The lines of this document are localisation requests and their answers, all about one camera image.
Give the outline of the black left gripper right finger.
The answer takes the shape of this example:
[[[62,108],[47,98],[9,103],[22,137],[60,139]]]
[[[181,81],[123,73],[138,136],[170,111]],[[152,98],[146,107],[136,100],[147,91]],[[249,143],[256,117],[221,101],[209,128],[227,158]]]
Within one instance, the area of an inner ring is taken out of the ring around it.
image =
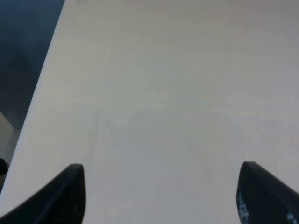
[[[241,166],[236,204],[242,224],[299,222],[299,194],[253,161]]]

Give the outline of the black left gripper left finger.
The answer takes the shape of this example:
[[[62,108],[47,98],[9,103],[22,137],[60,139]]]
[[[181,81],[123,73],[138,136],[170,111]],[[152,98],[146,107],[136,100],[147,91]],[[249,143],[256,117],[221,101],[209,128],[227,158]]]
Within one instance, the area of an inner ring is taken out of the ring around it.
[[[84,167],[71,164],[22,204],[2,224],[81,224],[86,206]]]

